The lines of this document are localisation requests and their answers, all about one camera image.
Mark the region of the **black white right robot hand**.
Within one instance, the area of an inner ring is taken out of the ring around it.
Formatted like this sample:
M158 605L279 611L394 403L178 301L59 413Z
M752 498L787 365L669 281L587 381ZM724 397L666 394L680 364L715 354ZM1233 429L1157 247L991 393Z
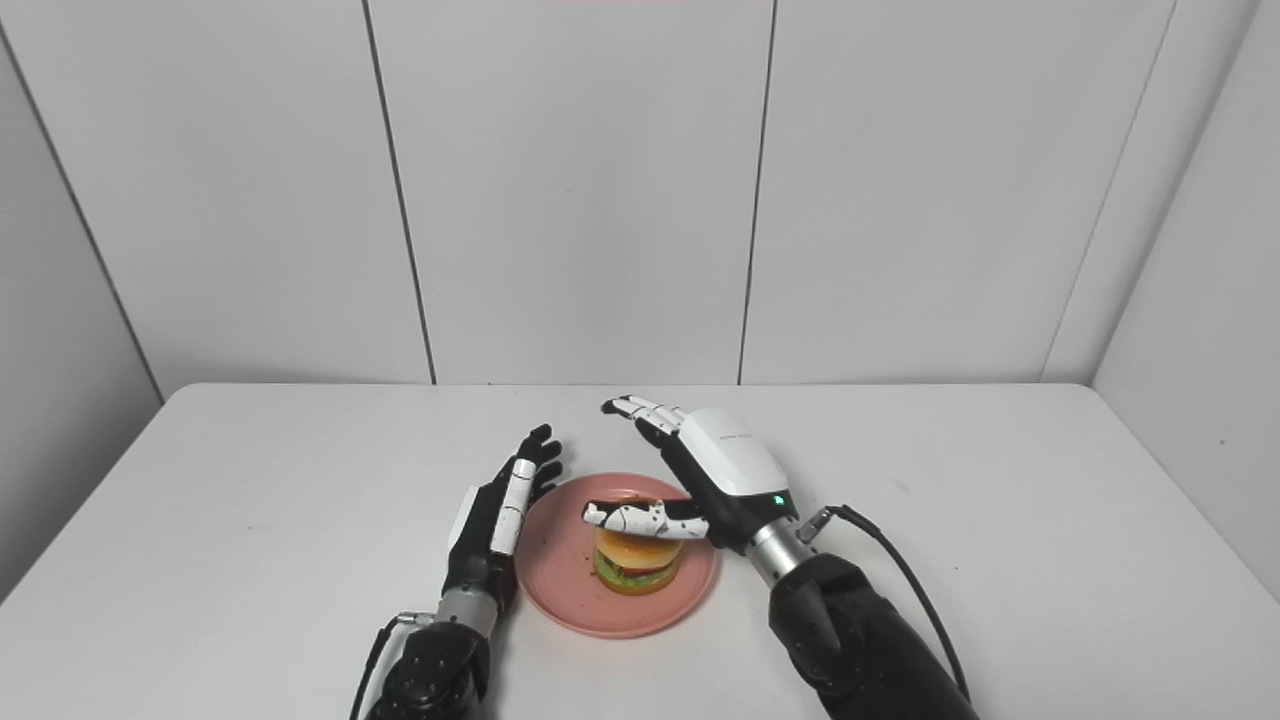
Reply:
M586 524L663 541L708 539L780 574L803 561L788 479L739 414L686 413L636 395L612 398L602 410L634 423L687 498L590 501L581 514Z

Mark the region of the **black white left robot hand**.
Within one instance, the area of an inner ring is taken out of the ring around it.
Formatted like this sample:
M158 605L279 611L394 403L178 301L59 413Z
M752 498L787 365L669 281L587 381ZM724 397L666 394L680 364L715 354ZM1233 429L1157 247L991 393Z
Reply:
M529 509L556 488L563 471L558 439L532 428L495 477L474 489L451 542L443 592L477 591L504 612L517 591L515 551Z

